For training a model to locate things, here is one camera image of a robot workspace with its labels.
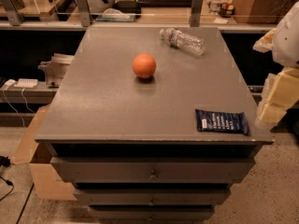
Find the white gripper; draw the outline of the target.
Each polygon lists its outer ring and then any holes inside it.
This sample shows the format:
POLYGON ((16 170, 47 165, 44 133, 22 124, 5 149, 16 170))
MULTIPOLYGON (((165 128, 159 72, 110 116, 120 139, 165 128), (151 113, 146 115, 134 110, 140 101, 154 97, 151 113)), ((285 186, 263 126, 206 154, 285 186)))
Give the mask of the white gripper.
POLYGON ((262 100, 258 103, 255 126, 271 130, 299 101, 299 2, 292 6, 277 28, 255 42, 253 49, 262 53, 272 50, 273 60, 288 66, 277 75, 268 75, 262 100))

